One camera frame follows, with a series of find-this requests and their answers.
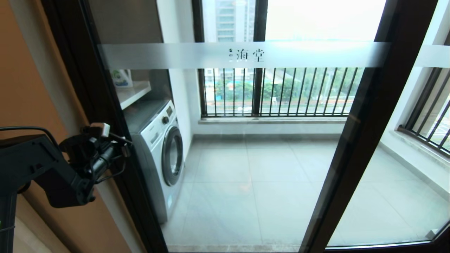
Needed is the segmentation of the black handle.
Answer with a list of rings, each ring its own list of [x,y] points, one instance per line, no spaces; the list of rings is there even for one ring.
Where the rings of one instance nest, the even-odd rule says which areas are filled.
[[[119,143],[119,144],[122,145],[122,146],[125,146],[125,145],[132,146],[132,145],[133,145],[133,142],[130,141],[130,140],[128,140],[128,139],[125,138],[124,136],[118,136],[118,135],[116,135],[116,134],[114,134],[114,133],[112,133],[112,132],[110,132],[110,133],[108,134],[108,137],[107,137],[107,138],[108,138],[109,140],[111,140],[111,141],[114,141],[114,142]]]

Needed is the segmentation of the glass door with printed characters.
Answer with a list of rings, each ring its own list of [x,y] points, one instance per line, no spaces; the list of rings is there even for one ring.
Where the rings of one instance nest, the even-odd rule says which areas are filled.
[[[388,0],[375,40],[389,42],[383,67],[363,75],[356,103],[344,125],[331,171],[314,208],[299,253],[449,253],[448,229],[430,243],[400,248],[348,250],[326,248],[344,208],[373,155],[412,70],[438,0]]]

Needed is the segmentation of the silver front-load washing machine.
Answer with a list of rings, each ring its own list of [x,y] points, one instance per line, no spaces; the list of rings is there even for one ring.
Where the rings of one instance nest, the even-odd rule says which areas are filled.
[[[184,176],[184,148],[171,100],[135,102],[124,110],[133,147],[159,223],[169,220]]]

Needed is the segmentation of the white stone shelf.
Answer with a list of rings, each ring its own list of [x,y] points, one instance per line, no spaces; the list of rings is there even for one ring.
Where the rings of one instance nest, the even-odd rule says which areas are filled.
[[[135,81],[132,87],[116,88],[122,110],[132,105],[150,91],[151,85],[149,81]]]

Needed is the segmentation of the white detergent bottle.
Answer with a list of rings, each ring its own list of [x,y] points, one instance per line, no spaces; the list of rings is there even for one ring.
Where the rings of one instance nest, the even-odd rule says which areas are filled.
[[[132,88],[134,86],[130,69],[110,70],[109,72],[116,88]]]

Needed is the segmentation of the long grey stone window sill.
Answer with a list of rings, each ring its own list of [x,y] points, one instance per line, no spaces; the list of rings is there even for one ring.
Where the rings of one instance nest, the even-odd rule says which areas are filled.
[[[205,117],[198,124],[344,124],[346,121],[347,117]]]

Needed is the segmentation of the black long window railing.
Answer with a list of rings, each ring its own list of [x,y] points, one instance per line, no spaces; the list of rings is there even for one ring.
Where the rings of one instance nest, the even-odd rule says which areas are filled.
[[[344,117],[364,68],[204,69],[203,117]]]

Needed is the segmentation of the short grey stone window sill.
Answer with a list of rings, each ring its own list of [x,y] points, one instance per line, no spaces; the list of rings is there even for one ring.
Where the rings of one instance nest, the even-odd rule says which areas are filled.
[[[450,157],[445,154],[440,153],[433,146],[429,146],[428,143],[422,141],[421,139],[416,139],[408,133],[403,133],[400,131],[389,131],[389,134],[396,140],[409,145],[416,151],[420,152],[422,155],[426,156],[428,159],[433,160],[435,163],[442,167],[450,167]]]

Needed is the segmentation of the black short window railing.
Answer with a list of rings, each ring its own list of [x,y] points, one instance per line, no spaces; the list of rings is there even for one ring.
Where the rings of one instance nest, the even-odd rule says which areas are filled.
[[[450,68],[431,69],[401,130],[450,158]]]

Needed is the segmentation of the black sliding door frame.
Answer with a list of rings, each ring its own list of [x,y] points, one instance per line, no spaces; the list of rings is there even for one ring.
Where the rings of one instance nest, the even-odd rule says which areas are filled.
[[[396,140],[431,69],[450,68],[450,0],[438,0],[418,56],[329,247],[348,250],[430,243],[450,223],[450,167]]]

